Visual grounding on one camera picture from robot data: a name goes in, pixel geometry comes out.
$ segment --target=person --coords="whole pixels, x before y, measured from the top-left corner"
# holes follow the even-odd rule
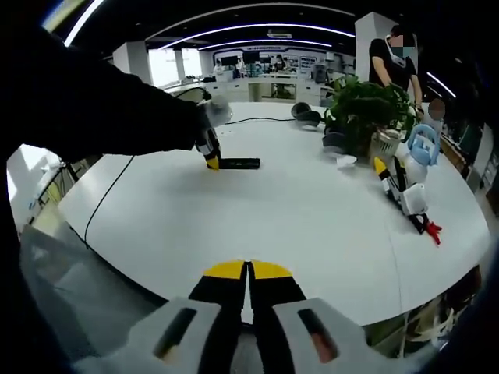
[[[191,150],[204,112],[113,65],[66,48],[39,26],[23,25],[4,40],[0,98],[2,134],[0,283],[7,346],[5,372],[33,365],[73,372],[38,312],[19,267],[19,239],[7,190],[7,160],[22,144],[43,147],[66,162],[112,153]],[[19,43],[33,43],[29,48]],[[10,363],[16,367],[9,369]]]
[[[244,65],[244,62],[240,57],[237,58],[237,65],[235,66],[235,68],[238,69],[239,75],[241,77],[243,77],[246,73],[246,65]]]
[[[220,76],[224,72],[224,67],[221,65],[221,59],[217,58],[215,67],[213,68],[213,75]]]
[[[409,57],[415,47],[414,36],[401,25],[393,26],[390,35],[384,39],[374,39],[369,48],[369,81],[383,87],[395,84],[405,91],[410,81],[418,116],[423,119],[423,93],[414,62]]]
[[[428,104],[421,122],[431,126],[440,138],[444,130],[444,116],[445,103],[441,99],[435,98]]]
[[[285,69],[286,69],[286,63],[282,59],[282,55],[277,55],[276,62],[274,64],[274,70],[276,72],[280,72],[280,71],[285,70]]]
[[[259,76],[260,74],[263,74],[264,70],[262,69],[262,65],[259,63],[255,64],[255,76]]]

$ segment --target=green leaves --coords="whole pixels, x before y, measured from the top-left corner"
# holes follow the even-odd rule
[[[409,112],[414,108],[409,95],[398,86],[359,82],[357,76],[336,79],[331,86],[333,104],[324,112],[326,129],[345,134],[345,150],[349,153],[366,154],[370,137],[378,128],[410,132],[417,123],[416,116]]]

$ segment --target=red clamp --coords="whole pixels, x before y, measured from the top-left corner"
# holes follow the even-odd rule
[[[430,234],[430,236],[434,239],[434,241],[437,243],[437,245],[439,245],[441,243],[441,240],[438,237],[440,231],[442,230],[442,228],[440,226],[436,225],[432,221],[429,221],[426,224],[425,230],[428,234]]]

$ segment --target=window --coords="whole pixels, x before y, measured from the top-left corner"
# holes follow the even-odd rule
[[[16,195],[17,188],[14,184],[14,181],[12,180],[12,177],[10,176],[9,171],[7,171],[7,189],[9,190],[9,201],[12,201],[12,199]]]
[[[23,155],[24,161],[26,162],[26,166],[29,170],[32,170],[48,153],[45,148],[37,148],[26,144],[23,144],[20,148],[21,154]]]
[[[197,49],[182,49],[182,60],[186,76],[202,76],[200,52]]]
[[[149,65],[153,84],[156,87],[179,80],[175,52],[172,49],[151,49],[149,51]]]

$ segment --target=floor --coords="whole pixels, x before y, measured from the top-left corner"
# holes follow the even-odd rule
[[[499,234],[499,219],[492,212],[483,192],[478,191],[476,199],[486,218],[491,236],[495,239]],[[37,272],[53,286],[59,297],[73,307],[78,324],[87,335],[87,340],[80,339],[83,345],[92,346],[100,355],[107,354],[125,343],[128,329],[133,324],[158,307],[157,303],[143,297],[138,290],[130,288],[120,276],[110,271],[89,252],[64,221],[54,203],[48,203],[44,207],[33,227],[75,249],[76,257],[70,259],[67,256],[50,255],[47,261],[47,256],[44,256],[46,253],[40,249],[35,249],[33,258]],[[483,277],[487,277],[493,255],[492,252],[487,253],[480,262]],[[381,341],[383,339],[380,337],[384,337],[387,331],[393,331],[401,323],[403,317],[369,326],[366,333],[371,337],[378,336]],[[65,327],[60,327],[60,336],[62,341],[68,342],[70,357],[79,359],[82,355],[93,353],[71,348],[74,346],[74,336],[82,334],[79,332],[68,336]],[[400,339],[401,336],[395,334],[391,338],[392,341],[388,339],[384,345],[397,345]],[[254,337],[241,336],[233,367],[237,372],[263,372]]]

